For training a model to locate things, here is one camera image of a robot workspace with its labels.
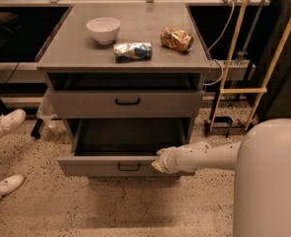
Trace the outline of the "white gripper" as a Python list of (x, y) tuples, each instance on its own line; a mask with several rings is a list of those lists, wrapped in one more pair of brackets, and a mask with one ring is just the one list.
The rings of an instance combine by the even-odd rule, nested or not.
[(169, 147), (157, 152), (158, 159), (151, 163), (152, 167), (161, 173), (173, 174), (180, 170), (177, 164), (178, 149)]

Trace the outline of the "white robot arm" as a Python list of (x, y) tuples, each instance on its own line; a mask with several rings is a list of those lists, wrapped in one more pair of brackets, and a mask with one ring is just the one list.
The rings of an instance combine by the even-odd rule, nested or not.
[(261, 122), (241, 142), (196, 142), (157, 155), (152, 166), (162, 173), (235, 172), (234, 237), (291, 237), (291, 118)]

